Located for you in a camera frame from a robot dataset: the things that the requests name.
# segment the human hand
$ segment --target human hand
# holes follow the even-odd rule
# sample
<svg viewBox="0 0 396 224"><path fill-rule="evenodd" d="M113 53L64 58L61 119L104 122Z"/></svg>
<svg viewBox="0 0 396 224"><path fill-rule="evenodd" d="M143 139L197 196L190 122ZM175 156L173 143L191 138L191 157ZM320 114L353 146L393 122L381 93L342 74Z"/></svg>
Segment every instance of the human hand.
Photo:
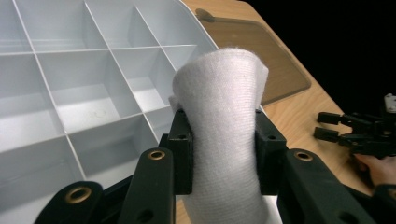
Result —
<svg viewBox="0 0 396 224"><path fill-rule="evenodd" d="M396 157L385 157L378 159L374 156L355 154L359 168L369 171L373 184L396 185Z"/></svg>

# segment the empty compartment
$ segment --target empty compartment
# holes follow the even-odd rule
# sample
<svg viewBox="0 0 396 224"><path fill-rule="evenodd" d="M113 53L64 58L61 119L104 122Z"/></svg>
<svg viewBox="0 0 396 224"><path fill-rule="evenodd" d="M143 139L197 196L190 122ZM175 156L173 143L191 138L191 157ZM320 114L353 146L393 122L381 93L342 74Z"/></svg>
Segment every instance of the empty compartment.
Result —
<svg viewBox="0 0 396 224"><path fill-rule="evenodd" d="M109 51L43 53L38 58L69 133L141 112Z"/></svg>
<svg viewBox="0 0 396 224"><path fill-rule="evenodd" d="M35 56L0 56L0 68L0 152L64 134Z"/></svg>
<svg viewBox="0 0 396 224"><path fill-rule="evenodd" d="M201 48L216 48L201 23L182 1L136 0L135 6L160 45L199 45Z"/></svg>
<svg viewBox="0 0 396 224"><path fill-rule="evenodd" d="M16 0L36 51L106 49L83 0Z"/></svg>
<svg viewBox="0 0 396 224"><path fill-rule="evenodd" d="M83 180L66 137L0 153L0 223L34 223L53 195Z"/></svg>
<svg viewBox="0 0 396 224"><path fill-rule="evenodd" d="M175 70L161 48L117 49L113 53L143 111L169 105Z"/></svg>
<svg viewBox="0 0 396 224"><path fill-rule="evenodd" d="M160 143L164 133L169 133L171 130L174 113L170 106L158 110L148 112L146 114L148 123L154 131L157 142Z"/></svg>
<svg viewBox="0 0 396 224"><path fill-rule="evenodd" d="M0 0L0 54L31 51L12 0Z"/></svg>
<svg viewBox="0 0 396 224"><path fill-rule="evenodd" d="M87 5L111 48L159 45L130 0L94 0Z"/></svg>
<svg viewBox="0 0 396 224"><path fill-rule="evenodd" d="M158 146L143 115L70 135L88 180L105 189L133 175L140 154Z"/></svg>
<svg viewBox="0 0 396 224"><path fill-rule="evenodd" d="M210 51L197 48L196 45L167 46L163 47L163 50L165 51L165 54L168 56L176 71L184 64L193 61L199 56Z"/></svg>

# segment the white fabric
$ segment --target white fabric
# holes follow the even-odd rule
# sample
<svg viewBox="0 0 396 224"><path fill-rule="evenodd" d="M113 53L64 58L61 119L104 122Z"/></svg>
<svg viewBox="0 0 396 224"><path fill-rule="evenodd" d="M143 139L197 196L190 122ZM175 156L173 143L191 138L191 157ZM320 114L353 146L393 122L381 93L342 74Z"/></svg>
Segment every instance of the white fabric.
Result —
<svg viewBox="0 0 396 224"><path fill-rule="evenodd" d="M184 109L193 132L192 194L183 201L194 224L281 223L276 200L260 194L254 152L267 75L255 54L233 48L177 71L170 102Z"/></svg>

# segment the wooden table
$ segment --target wooden table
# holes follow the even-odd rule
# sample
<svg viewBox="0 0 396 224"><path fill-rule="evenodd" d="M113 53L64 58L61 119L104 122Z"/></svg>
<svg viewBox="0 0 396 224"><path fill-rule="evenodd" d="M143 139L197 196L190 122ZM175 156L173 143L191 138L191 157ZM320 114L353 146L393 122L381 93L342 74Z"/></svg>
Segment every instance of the wooden table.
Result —
<svg viewBox="0 0 396 224"><path fill-rule="evenodd" d="M302 148L316 153L341 183L370 195L372 189L365 184L359 172L354 168L353 162L351 162L347 154L347 148L313 137L315 127L324 127L340 133L349 133L350 129L346 126L317 123L319 112L343 114L343 111L295 58L257 11L246 2L235 0L182 1L194 14L197 8L201 8L210 12L214 17L257 21L270 31L278 46L290 55L290 59L309 78L311 86L307 90L265 105L263 108L268 118L286 137L288 148ZM181 200L177 202L177 224L179 223L191 223Z"/></svg>

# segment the rolled sock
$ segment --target rolled sock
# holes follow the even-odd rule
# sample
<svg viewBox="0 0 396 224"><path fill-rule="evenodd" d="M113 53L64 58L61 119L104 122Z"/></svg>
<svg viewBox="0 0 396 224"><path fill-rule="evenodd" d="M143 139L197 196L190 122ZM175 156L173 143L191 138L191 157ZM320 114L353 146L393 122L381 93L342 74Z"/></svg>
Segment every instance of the rolled sock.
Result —
<svg viewBox="0 0 396 224"><path fill-rule="evenodd" d="M192 223L281 223L256 173L255 109L267 76L254 53L234 48L177 71L170 102L185 111L194 141L192 194L182 198Z"/></svg>

